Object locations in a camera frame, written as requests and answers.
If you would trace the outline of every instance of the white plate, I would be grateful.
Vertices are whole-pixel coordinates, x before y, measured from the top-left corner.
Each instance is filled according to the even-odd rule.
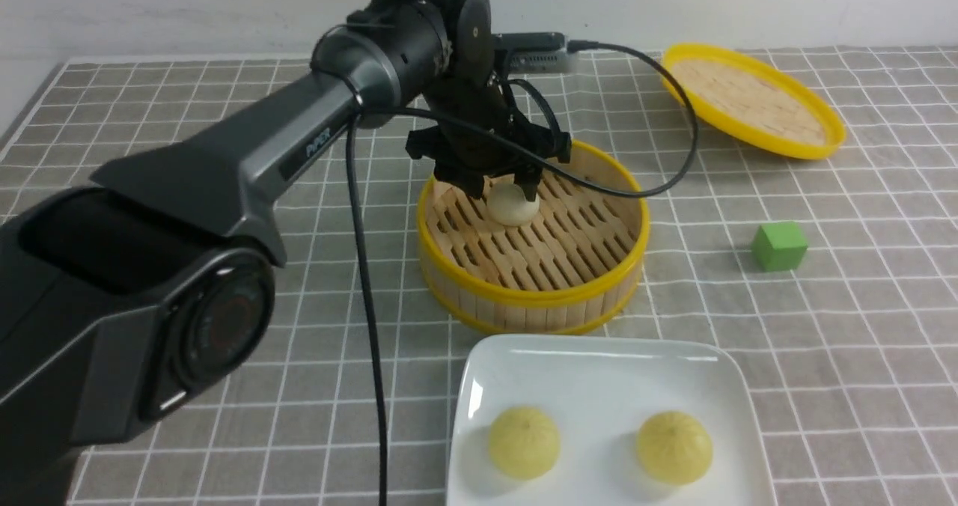
[[[540,407],[560,428],[560,459],[531,482],[506,478],[486,434],[507,408]],[[674,488],[644,475],[636,431],[661,411],[698,418],[712,468]],[[447,506],[659,504],[770,506],[769,464],[745,377],[727,353],[680,341],[497,335],[469,353],[449,460]]]

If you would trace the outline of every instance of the yellow bun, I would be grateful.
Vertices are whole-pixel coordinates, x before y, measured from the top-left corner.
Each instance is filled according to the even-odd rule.
[[[560,436],[554,421],[537,408],[503,411],[489,429],[489,458],[504,475],[531,480],[558,461]]]
[[[649,476],[673,485],[686,485],[705,476],[712,465],[712,438],[698,420],[680,411],[646,420],[635,450]]]

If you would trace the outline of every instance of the white wall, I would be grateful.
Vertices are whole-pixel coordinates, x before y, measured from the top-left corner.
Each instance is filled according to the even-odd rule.
[[[0,0],[0,57],[305,52],[368,0]],[[958,0],[492,0],[496,31],[661,49],[958,43]]]

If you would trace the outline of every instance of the steamer basket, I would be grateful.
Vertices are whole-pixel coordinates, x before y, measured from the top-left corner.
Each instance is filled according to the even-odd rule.
[[[609,188],[639,185],[619,162],[573,141],[569,171]],[[488,333],[584,333],[625,307],[649,241],[644,199],[601,195],[546,172],[540,212],[505,227],[485,200],[429,179],[418,199],[420,265],[433,295]]]

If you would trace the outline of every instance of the green cube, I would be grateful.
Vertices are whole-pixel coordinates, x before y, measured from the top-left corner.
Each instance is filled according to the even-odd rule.
[[[796,268],[805,250],[808,241],[795,222],[763,223],[752,240],[752,254],[766,272]]]

